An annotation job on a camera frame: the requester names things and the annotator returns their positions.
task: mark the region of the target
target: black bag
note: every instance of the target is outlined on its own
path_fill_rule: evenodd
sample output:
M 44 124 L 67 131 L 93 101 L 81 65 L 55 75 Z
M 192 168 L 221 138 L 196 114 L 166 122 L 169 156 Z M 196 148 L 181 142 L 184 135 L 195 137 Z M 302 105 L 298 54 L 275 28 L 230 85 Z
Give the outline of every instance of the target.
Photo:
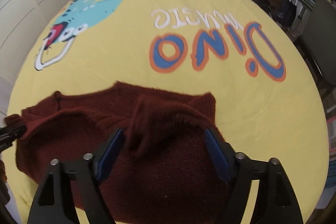
M 281 8 L 276 16 L 276 21 L 284 27 L 291 27 L 296 17 L 296 5 L 294 0 L 283 0 Z

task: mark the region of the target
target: dinosaur eye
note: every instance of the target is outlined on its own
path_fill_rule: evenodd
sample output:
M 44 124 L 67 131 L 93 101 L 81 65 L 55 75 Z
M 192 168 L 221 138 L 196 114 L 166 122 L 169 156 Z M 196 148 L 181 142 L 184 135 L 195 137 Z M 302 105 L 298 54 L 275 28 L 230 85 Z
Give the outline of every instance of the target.
M 74 27 L 70 27 L 68 29 L 65 29 L 61 33 L 61 35 L 59 36 L 58 40 L 59 41 L 67 41 L 70 37 L 72 37 L 74 30 L 75 30 Z
M 87 25 L 86 23 L 78 26 L 73 32 L 73 35 L 79 35 L 81 32 L 84 32 L 88 27 L 89 25 Z

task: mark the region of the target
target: dark red sweater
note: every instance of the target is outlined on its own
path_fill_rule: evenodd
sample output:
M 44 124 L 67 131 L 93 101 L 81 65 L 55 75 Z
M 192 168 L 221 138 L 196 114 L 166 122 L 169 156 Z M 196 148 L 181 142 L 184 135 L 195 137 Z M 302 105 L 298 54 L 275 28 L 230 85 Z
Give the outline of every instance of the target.
M 217 178 L 204 146 L 204 129 L 216 128 L 215 98 L 117 82 L 93 94 L 55 92 L 9 116 L 28 130 L 17 141 L 16 164 L 37 183 L 50 161 L 80 159 L 116 127 L 126 143 L 100 190 L 116 221 L 136 224 L 212 223 L 227 186 Z M 83 208 L 75 182 L 76 207 Z

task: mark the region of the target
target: bed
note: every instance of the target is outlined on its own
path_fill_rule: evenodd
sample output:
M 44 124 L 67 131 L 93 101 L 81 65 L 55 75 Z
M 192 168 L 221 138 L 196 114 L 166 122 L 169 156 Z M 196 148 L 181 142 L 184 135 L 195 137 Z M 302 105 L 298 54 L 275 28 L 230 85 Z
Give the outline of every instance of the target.
M 292 42 L 251 0 L 70 0 L 28 54 L 8 115 L 55 90 L 92 93 L 115 81 L 210 91 L 226 141 L 253 159 L 279 158 L 309 218 L 328 170 L 322 103 Z M 3 158 L 26 223 L 37 185 L 16 168 L 15 146 Z M 257 186 L 242 223 L 249 223 Z

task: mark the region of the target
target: silver bolt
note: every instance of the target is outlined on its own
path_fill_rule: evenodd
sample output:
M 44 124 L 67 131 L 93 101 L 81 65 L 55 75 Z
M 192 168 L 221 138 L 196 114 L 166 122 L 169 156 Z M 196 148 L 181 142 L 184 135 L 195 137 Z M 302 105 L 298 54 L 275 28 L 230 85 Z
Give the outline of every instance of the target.
M 53 159 L 50 162 L 51 165 L 56 165 L 57 163 L 58 163 L 58 159 Z
M 236 155 L 235 155 L 235 157 L 237 159 L 242 160 L 242 159 L 244 159 L 246 157 L 246 155 L 243 152 L 237 152 Z
M 86 153 L 84 156 L 83 156 L 83 159 L 85 160 L 90 160 L 92 159 L 93 155 L 91 153 Z
M 277 158 L 271 158 L 270 162 L 273 163 L 273 164 L 279 164 L 280 163 L 280 161 Z

